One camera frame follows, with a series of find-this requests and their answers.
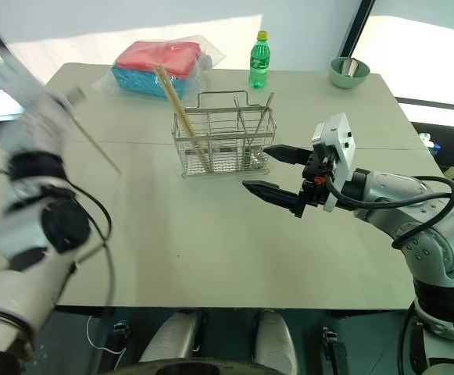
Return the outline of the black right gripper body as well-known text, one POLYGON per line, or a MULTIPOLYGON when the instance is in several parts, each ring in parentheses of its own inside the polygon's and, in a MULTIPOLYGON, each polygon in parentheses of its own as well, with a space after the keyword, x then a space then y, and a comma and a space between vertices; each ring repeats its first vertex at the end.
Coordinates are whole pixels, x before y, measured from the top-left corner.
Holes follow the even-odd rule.
POLYGON ((329 197, 326 182, 334 177, 334 153, 325 152, 320 158, 316 152, 310 152, 302 172, 302 192, 307 205, 323 205, 329 197))

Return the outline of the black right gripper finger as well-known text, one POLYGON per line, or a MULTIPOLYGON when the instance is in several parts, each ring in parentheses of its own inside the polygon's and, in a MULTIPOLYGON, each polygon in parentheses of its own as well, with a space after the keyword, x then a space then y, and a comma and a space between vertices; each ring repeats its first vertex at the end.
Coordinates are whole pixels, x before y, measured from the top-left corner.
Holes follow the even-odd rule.
POLYGON ((263 152, 268 156, 287 164, 307 164, 313 152, 304 148, 297 148, 290 145, 271 145, 265 147, 263 152))
POLYGON ((296 193, 262 180, 243 180, 242 185, 263 201, 288 209, 298 218, 302 217, 306 204, 296 193))

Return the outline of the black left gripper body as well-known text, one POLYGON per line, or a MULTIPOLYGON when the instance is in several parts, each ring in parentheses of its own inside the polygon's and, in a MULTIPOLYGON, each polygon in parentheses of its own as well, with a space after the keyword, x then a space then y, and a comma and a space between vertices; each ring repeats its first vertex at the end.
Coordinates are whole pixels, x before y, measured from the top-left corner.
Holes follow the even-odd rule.
POLYGON ((87 95, 78 86, 74 86, 65 92, 53 90, 52 101, 54 104, 52 105, 52 112, 55 114, 63 113, 65 116, 74 116, 76 107, 85 101, 86 98, 87 95))

